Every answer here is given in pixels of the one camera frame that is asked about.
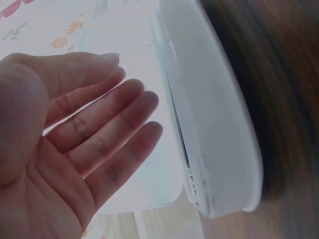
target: open palm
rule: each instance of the open palm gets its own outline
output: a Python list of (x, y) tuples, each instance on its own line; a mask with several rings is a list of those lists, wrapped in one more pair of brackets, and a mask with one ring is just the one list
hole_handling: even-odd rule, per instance
[(162, 127), (144, 123), (158, 98), (138, 80), (114, 88), (118, 63), (88, 53), (0, 61), (0, 238), (81, 238), (151, 153)]

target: knuckle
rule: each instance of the knuckle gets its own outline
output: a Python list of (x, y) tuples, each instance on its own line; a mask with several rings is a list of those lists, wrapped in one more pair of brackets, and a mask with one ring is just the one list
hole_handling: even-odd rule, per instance
[(111, 183), (119, 186), (120, 175), (114, 165), (108, 165), (107, 167), (105, 167), (104, 173), (106, 175), (107, 181), (110, 181)]
[(65, 115), (70, 115), (72, 113), (71, 104), (66, 95), (62, 95), (56, 98), (56, 103)]
[(105, 141), (98, 135), (96, 134), (94, 137), (91, 138), (90, 140), (92, 147), (96, 150), (96, 152), (104, 158), (106, 155), (106, 152), (108, 150), (108, 147), (105, 143)]
[(89, 131), (87, 122), (79, 115), (73, 116), (70, 120), (75, 131), (82, 137), (82, 140), (87, 140)]

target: brown wooden surface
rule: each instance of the brown wooden surface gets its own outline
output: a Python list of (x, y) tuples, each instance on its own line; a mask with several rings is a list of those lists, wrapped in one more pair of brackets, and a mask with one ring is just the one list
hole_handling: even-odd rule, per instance
[(202, 218), (207, 239), (319, 239), (319, 0), (200, 0), (264, 160), (260, 207)]

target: fingernail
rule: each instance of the fingernail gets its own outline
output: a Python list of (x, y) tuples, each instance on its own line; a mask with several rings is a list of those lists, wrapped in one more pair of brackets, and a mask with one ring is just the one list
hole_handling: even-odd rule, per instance
[(107, 53), (107, 54), (102, 54), (104, 58), (107, 58), (111, 62), (114, 62), (116, 64), (119, 64), (120, 62), (120, 55), (118, 53)]
[(146, 91), (148, 86), (142, 81), (143, 85), (144, 85), (144, 90)]
[(115, 68), (115, 71), (113, 72), (112, 75), (120, 75), (121, 78), (124, 79), (126, 77), (126, 72), (122, 67), (118, 66)]

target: human hand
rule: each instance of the human hand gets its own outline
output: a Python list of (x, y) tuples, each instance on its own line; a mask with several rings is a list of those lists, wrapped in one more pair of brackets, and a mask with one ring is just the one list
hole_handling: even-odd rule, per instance
[(110, 91), (125, 77), (118, 63), (89, 53), (0, 61), (2, 239), (81, 238), (155, 147), (161, 125), (143, 124), (158, 98), (137, 80)]

